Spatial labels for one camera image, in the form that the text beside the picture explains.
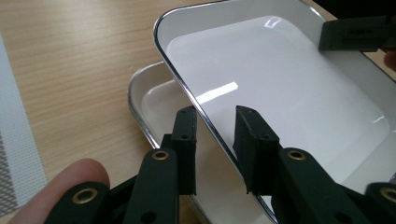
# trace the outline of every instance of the screw hole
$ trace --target screw hole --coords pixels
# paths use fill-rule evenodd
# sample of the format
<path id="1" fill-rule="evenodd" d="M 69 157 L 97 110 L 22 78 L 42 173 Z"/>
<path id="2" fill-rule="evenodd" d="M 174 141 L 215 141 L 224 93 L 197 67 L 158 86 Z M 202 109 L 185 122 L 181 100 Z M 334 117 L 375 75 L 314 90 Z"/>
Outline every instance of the screw hole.
<path id="1" fill-rule="evenodd" d="M 352 219 L 345 213 L 336 212 L 334 217 L 341 223 L 352 223 Z"/>
<path id="2" fill-rule="evenodd" d="M 167 153 L 165 151 L 158 151 L 158 152 L 155 152 L 154 154 L 152 154 L 151 157 L 154 160 L 163 161 L 163 160 L 166 160 L 169 157 L 169 153 Z"/>
<path id="3" fill-rule="evenodd" d="M 77 204 L 88 203 L 92 201 L 97 194 L 98 194 L 97 189 L 94 188 L 82 189 L 73 196 L 72 201 L 73 203 L 77 203 Z"/>
<path id="4" fill-rule="evenodd" d="M 297 161 L 305 160 L 305 154 L 299 151 L 289 151 L 288 156 Z"/>
<path id="5" fill-rule="evenodd" d="M 384 196 L 389 201 L 396 203 L 396 189 L 382 188 L 380 190 L 382 196 Z"/>
<path id="6" fill-rule="evenodd" d="M 140 217 L 142 223 L 149 224 L 155 222 L 157 215 L 153 212 L 147 212 Z"/>

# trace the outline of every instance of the black mechanical linkage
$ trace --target black mechanical linkage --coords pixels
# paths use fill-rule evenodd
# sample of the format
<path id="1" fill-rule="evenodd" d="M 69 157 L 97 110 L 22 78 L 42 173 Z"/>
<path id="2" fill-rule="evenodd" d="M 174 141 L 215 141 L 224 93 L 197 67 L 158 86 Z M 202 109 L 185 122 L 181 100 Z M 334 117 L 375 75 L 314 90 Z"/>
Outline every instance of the black mechanical linkage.
<path id="1" fill-rule="evenodd" d="M 367 17 L 323 23 L 319 50 L 396 50 L 396 16 Z"/>
<path id="2" fill-rule="evenodd" d="M 308 152 L 282 148 L 254 109 L 236 107 L 233 147 L 247 190 L 272 196 L 280 224 L 396 223 L 396 185 L 374 183 L 361 195 L 336 184 Z"/>
<path id="3" fill-rule="evenodd" d="M 395 0 L 314 0 L 338 19 L 396 15 Z"/>
<path id="4" fill-rule="evenodd" d="M 196 112 L 177 112 L 172 134 L 143 159 L 139 174 L 109 190 L 88 182 L 71 188 L 46 223 L 178 223 L 178 196 L 195 194 Z"/>

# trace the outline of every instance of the wood grain surface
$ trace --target wood grain surface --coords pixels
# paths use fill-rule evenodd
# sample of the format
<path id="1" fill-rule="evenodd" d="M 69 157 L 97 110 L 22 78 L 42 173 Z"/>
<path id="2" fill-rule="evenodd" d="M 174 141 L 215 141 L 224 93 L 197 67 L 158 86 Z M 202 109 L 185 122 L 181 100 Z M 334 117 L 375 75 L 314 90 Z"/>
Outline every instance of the wood grain surface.
<path id="1" fill-rule="evenodd" d="M 137 174 L 151 146 L 129 111 L 129 80 L 161 60 L 154 22 L 203 2 L 0 1 L 0 32 L 48 180 L 81 158 L 101 162 L 112 186 Z M 382 53 L 372 56 L 381 64 Z M 185 200 L 181 223 L 200 223 Z"/>

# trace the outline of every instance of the white tray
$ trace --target white tray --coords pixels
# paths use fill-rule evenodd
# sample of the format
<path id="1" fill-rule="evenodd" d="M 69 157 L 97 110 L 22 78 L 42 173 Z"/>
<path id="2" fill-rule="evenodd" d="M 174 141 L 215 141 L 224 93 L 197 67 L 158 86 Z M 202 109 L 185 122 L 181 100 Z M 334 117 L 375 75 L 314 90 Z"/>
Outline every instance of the white tray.
<path id="1" fill-rule="evenodd" d="M 322 23 L 299 1 L 224 1 L 164 14 L 154 38 L 231 157 L 235 107 L 248 106 L 283 147 L 364 192 L 396 171 L 396 86 L 359 52 L 319 52 Z"/>
<path id="2" fill-rule="evenodd" d="M 191 105 L 164 63 L 137 71 L 129 87 L 129 105 L 146 137 L 159 147 L 171 133 L 176 112 Z M 197 195 L 191 197 L 209 223 L 272 223 L 257 199 L 246 194 L 242 177 L 198 119 Z"/>

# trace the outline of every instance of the fingertip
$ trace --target fingertip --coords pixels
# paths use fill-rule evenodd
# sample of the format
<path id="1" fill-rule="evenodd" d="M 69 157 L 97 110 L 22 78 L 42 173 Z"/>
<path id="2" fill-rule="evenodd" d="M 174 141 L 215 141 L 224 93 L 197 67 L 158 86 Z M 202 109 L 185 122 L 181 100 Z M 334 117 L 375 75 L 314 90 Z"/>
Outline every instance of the fingertip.
<path id="1" fill-rule="evenodd" d="M 52 207 L 71 188 L 85 182 L 99 182 L 110 186 L 105 167 L 96 160 L 82 159 L 67 166 L 46 187 L 40 190 L 9 221 L 15 223 L 44 223 Z"/>
<path id="2" fill-rule="evenodd" d="M 393 70 L 396 70 L 396 51 L 389 51 L 384 57 L 384 64 Z"/>

